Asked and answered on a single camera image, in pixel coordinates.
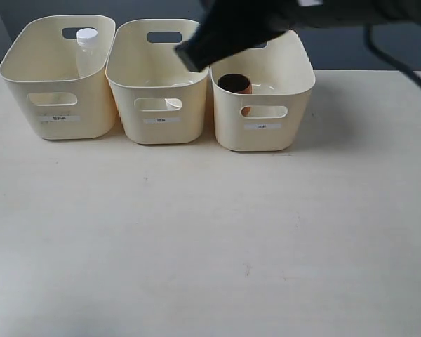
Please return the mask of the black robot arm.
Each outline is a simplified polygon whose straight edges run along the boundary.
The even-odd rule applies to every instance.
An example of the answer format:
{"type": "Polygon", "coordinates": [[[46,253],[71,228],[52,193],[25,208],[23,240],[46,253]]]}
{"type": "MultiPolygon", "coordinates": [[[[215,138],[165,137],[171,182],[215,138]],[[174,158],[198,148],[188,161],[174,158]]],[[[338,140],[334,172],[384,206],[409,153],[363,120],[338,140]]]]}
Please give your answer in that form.
{"type": "Polygon", "coordinates": [[[175,47],[191,72],[271,41],[295,28],[421,26],[421,1],[205,1],[206,13],[188,40],[175,47]]]}

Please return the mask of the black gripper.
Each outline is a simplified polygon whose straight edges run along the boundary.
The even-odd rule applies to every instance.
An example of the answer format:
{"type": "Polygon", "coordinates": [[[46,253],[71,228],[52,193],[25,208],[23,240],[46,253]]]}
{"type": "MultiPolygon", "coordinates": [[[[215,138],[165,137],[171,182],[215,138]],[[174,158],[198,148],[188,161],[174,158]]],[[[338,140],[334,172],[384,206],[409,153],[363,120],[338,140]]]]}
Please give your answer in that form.
{"type": "Polygon", "coordinates": [[[295,23],[298,1],[201,1],[204,16],[196,31],[175,47],[191,72],[275,39],[295,23]]]}

